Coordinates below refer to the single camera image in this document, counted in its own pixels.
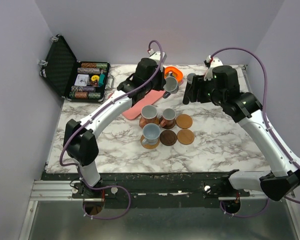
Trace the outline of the grey mug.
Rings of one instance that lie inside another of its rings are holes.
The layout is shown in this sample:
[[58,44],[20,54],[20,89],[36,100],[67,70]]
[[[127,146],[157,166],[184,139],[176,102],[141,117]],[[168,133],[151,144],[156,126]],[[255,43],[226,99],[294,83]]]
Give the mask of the grey mug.
[[179,90],[179,83],[173,76],[169,76],[165,79],[165,85],[163,86],[165,93],[163,98],[166,99],[172,94],[176,94]]

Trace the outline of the large woven rattan coaster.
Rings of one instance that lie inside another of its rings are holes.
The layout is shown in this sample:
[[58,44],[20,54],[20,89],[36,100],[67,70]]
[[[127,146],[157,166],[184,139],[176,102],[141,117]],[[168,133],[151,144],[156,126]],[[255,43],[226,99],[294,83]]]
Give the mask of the large woven rattan coaster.
[[159,118],[156,117],[153,119],[146,119],[146,118],[141,117],[139,120],[139,127],[143,129],[145,127],[145,125],[151,124],[151,123],[159,125]]

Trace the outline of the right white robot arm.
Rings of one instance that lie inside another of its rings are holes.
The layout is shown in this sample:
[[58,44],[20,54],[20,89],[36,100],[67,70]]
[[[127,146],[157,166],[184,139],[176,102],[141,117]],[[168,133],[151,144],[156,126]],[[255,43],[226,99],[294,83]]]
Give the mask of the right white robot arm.
[[237,71],[229,65],[211,67],[204,75],[187,77],[183,104],[212,103],[242,127],[252,138],[270,166],[269,171],[234,170],[220,183],[220,191],[231,196],[237,190],[263,192],[279,201],[300,185],[300,158],[282,150],[279,134],[264,120],[262,104],[250,92],[242,92]]

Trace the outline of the pink mug front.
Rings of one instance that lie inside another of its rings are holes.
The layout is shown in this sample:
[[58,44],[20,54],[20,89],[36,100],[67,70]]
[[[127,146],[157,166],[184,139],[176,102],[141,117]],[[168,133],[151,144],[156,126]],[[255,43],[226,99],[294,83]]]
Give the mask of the pink mug front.
[[153,105],[146,105],[141,110],[141,118],[155,119],[158,117],[158,111]]

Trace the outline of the light blue mug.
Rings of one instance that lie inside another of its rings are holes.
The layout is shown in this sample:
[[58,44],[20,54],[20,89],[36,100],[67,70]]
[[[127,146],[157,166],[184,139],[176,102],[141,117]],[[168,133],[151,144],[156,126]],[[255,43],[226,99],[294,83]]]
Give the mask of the light blue mug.
[[160,137],[161,129],[155,123],[148,123],[143,127],[142,135],[144,139],[141,141],[142,145],[155,145]]

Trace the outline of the small woven rattan coaster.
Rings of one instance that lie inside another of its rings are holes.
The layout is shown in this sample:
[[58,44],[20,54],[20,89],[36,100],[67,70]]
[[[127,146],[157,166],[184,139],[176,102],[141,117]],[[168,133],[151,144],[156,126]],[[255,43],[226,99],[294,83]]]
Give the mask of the small woven rattan coaster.
[[146,143],[144,142],[144,139],[145,139],[145,137],[142,135],[142,136],[140,137],[140,144],[141,144],[145,149],[148,149],[148,150],[155,149],[155,148],[157,148],[157,147],[159,146],[159,144],[160,144],[160,139],[159,139],[159,138],[157,139],[156,144],[153,144],[153,145],[151,145],[151,144],[146,144]]

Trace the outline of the pink mug back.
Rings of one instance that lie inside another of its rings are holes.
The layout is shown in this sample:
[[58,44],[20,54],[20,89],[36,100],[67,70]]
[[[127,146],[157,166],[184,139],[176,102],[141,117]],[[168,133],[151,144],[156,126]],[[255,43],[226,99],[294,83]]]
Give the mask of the pink mug back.
[[166,108],[162,112],[162,117],[166,120],[167,123],[168,121],[176,119],[176,112],[172,108]]

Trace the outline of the dark wood coaster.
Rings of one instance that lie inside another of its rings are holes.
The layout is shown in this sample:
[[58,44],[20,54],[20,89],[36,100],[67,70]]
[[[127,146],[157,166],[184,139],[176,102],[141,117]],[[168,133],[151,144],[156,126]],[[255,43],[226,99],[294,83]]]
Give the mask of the dark wood coaster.
[[166,129],[161,132],[159,140],[165,146],[172,146],[177,141],[177,135],[174,131]]
[[175,119],[166,122],[166,120],[162,116],[159,118],[159,126],[166,130],[172,129],[175,125],[176,125]]

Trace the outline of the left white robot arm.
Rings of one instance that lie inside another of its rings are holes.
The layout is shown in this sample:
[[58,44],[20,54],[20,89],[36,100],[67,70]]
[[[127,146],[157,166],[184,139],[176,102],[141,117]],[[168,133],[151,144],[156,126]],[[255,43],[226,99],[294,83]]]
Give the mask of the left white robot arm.
[[85,183],[83,191],[91,198],[101,191],[101,175],[95,160],[99,154],[97,139],[102,131],[150,91],[164,89],[164,57],[159,52],[155,55],[158,59],[142,58],[135,72],[120,82],[112,96],[94,112],[80,121],[71,119],[66,124],[61,152],[73,158],[73,165]]

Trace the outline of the light wood coaster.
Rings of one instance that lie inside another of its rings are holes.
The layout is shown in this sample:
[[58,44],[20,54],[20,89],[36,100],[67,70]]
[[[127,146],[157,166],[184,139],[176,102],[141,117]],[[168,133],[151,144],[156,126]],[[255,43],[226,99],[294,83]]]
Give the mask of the light wood coaster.
[[175,120],[181,129],[189,129],[193,124],[193,119],[187,114],[180,114]]
[[183,145],[190,145],[195,140],[195,135],[189,129],[181,129],[177,133],[177,140]]

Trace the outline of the pink mug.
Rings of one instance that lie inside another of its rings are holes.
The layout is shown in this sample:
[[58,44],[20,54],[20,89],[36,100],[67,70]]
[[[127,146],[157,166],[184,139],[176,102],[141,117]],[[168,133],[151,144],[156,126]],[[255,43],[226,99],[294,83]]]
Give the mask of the pink mug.
[[176,112],[172,108],[166,108],[162,112],[162,117],[166,120],[167,123],[168,121],[176,119]]
[[141,118],[155,119],[158,117],[158,111],[153,105],[146,105],[141,110]]

